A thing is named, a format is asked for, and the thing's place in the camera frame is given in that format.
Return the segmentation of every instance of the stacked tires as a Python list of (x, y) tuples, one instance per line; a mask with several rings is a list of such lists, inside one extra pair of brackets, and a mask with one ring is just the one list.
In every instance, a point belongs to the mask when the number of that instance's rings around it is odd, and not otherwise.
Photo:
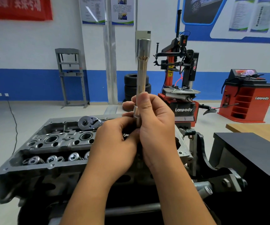
[[(151, 93), (152, 86), (148, 83), (149, 77), (146, 76), (145, 91)], [(137, 89), (137, 74), (127, 74), (124, 77), (124, 101), (131, 101), (131, 98), (136, 95)]]

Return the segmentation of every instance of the hand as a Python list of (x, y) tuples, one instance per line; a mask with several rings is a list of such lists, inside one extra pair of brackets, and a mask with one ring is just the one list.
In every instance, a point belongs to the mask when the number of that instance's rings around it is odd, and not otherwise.
[[(146, 165), (152, 169), (162, 163), (179, 159), (175, 143), (174, 113), (158, 96), (141, 93), (138, 98), (122, 104), (124, 109), (132, 109), (135, 103), (142, 118), (140, 128), (140, 141), (143, 148), (143, 158)], [(133, 116), (133, 112), (124, 113), (123, 116)]]
[(120, 117), (104, 122), (97, 129), (85, 172), (104, 180), (103, 184), (109, 188), (130, 168), (136, 155), (139, 129), (126, 140), (122, 135), (123, 129), (130, 127), (133, 121), (131, 117)]

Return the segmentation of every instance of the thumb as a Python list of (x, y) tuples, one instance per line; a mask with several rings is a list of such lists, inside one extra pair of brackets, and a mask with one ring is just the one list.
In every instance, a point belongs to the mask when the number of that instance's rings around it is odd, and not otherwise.
[(125, 142), (128, 144), (134, 144), (137, 145), (140, 142), (140, 129), (135, 129), (131, 134), (127, 137)]
[(136, 103), (139, 108), (142, 122), (146, 122), (151, 117), (155, 117), (150, 96), (146, 91), (138, 95), (138, 98), (136, 98)]

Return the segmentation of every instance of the red tire changer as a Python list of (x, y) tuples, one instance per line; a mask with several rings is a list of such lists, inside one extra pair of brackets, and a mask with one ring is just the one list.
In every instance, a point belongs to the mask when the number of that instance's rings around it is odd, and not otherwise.
[[(189, 129), (195, 126), (197, 121), (198, 109), (207, 109), (204, 113), (216, 113), (216, 109), (210, 106), (199, 104), (193, 99), (200, 91), (192, 88), (195, 80), (197, 62), (199, 53), (194, 50), (187, 50), (187, 35), (179, 36), (180, 33), (180, 19), (182, 10), (178, 10), (178, 23), (176, 38), (174, 38), (170, 45), (162, 49), (158, 53), (159, 43), (157, 43), (157, 50), (155, 57), (155, 65), (160, 66), (165, 70), (165, 82), (161, 93), (158, 96), (172, 109), (175, 115), (175, 124), (178, 128)], [(167, 57), (158, 63), (158, 57)], [(173, 72), (183, 73), (182, 87), (178, 88), (172, 84)]]

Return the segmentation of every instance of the shop press frame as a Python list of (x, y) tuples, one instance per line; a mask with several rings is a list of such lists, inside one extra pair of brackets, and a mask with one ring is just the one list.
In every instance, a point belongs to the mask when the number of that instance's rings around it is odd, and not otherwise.
[[(86, 99), (85, 84), (84, 84), (84, 72), (83, 72), (83, 67), (82, 67), (82, 62), (81, 62), (80, 50), (73, 49), (73, 48), (58, 48), (58, 49), (55, 49), (55, 52), (56, 52), (56, 57), (57, 57), (57, 64), (58, 64), (58, 69), (59, 69), (61, 88), (62, 88), (62, 93), (63, 93), (63, 98), (64, 98), (64, 106), (62, 106), (62, 108), (66, 107), (66, 106), (84, 106), (84, 108), (86, 108), (89, 104), (89, 101)], [(76, 62), (63, 62), (62, 54), (75, 55)], [(64, 72), (62, 69), (62, 65), (79, 65), (80, 71), (79, 72)], [(84, 103), (71, 104), (70, 101), (67, 100), (65, 84), (64, 84), (64, 77), (65, 76), (75, 76), (75, 77), (81, 78), (82, 94), (83, 94)]]

